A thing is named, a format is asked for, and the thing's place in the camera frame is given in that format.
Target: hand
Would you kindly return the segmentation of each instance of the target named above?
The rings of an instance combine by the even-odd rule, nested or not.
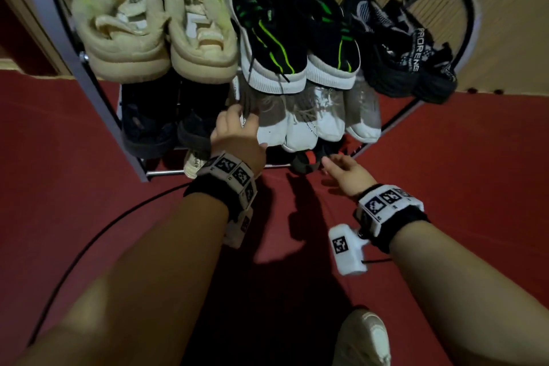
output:
[[[341,191],[349,197],[377,184],[374,177],[349,155],[324,156],[322,165],[324,173],[331,175]]]
[[[244,127],[240,123],[242,106],[232,105],[219,113],[214,131],[211,134],[211,153],[228,152],[250,167],[255,176],[265,167],[267,144],[257,142],[259,117],[250,113]]]

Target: black cable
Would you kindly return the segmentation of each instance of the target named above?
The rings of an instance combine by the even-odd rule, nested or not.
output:
[[[367,263],[382,263],[382,262],[392,262],[391,258],[388,259],[375,259],[375,260],[363,260],[362,263],[366,265]]]
[[[151,197],[151,198],[148,198],[145,201],[142,201],[138,205],[133,206],[131,209],[124,211],[120,216],[116,217],[112,222],[110,222],[103,229],[101,229],[101,231],[98,234],[93,236],[92,240],[90,240],[87,243],[87,245],[84,246],[84,248],[81,251],[79,251],[79,253],[76,255],[76,257],[74,258],[74,260],[72,261],[70,266],[67,268],[67,270],[65,271],[65,273],[61,277],[61,280],[58,282],[58,284],[53,289],[53,292],[49,296],[48,302],[46,303],[44,309],[40,313],[40,318],[39,318],[38,322],[36,323],[36,326],[35,326],[35,328],[32,332],[32,335],[31,335],[31,338],[29,339],[29,342],[27,343],[27,347],[30,347],[35,343],[36,338],[38,337],[38,333],[40,333],[40,329],[44,325],[44,321],[45,321],[46,317],[48,316],[49,310],[50,310],[50,308],[53,304],[53,301],[55,301],[55,298],[57,297],[57,294],[59,293],[59,290],[61,289],[61,286],[63,286],[63,284],[65,283],[66,279],[69,277],[69,275],[72,272],[72,270],[74,269],[74,267],[79,263],[80,259],[82,259],[82,256],[84,256],[84,254],[88,251],[88,249],[90,247],[92,247],[92,245],[95,242],[97,242],[97,240],[99,240],[99,238],[101,236],[103,236],[103,234],[105,232],[107,232],[107,230],[109,230],[112,226],[117,224],[120,220],[122,220],[127,215],[129,215],[129,214],[133,213],[135,210],[143,207],[145,204],[148,204],[151,201],[156,200],[157,198],[161,198],[165,195],[168,195],[171,192],[174,192],[174,191],[180,190],[182,188],[185,188],[189,184],[190,184],[190,182],[187,182],[187,183],[182,184],[182,185],[178,185],[177,187],[170,188],[169,190],[161,192],[160,194],[156,194],[154,197]]]

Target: person's right arm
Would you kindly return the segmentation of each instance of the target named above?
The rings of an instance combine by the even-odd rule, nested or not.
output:
[[[376,182],[352,158],[323,158],[348,196]],[[403,227],[390,255],[458,365],[549,365],[549,311],[517,284],[427,222]]]

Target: beige sneaker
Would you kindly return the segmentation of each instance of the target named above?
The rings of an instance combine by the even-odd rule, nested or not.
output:
[[[164,0],[170,14],[171,60],[198,83],[230,82],[237,71],[237,36],[224,0]]]
[[[339,329],[332,366],[390,366],[389,337],[380,317],[358,308]]]
[[[140,83],[170,69],[162,0],[71,0],[71,11],[98,77]]]
[[[206,160],[201,160],[198,156],[196,156],[196,152],[189,149],[185,155],[185,166],[183,167],[185,170],[185,175],[191,179],[195,179],[197,172],[204,166],[205,163]]]

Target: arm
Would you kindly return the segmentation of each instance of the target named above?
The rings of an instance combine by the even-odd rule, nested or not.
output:
[[[331,158],[326,172],[348,196],[376,183],[352,158]],[[549,311],[517,284],[427,222],[408,224],[389,247],[455,364],[549,364]]]
[[[222,112],[212,152],[227,151],[259,174],[257,116],[242,128],[239,107]],[[226,205],[185,197],[145,233],[41,337],[20,365],[179,364],[206,298],[228,221]]]

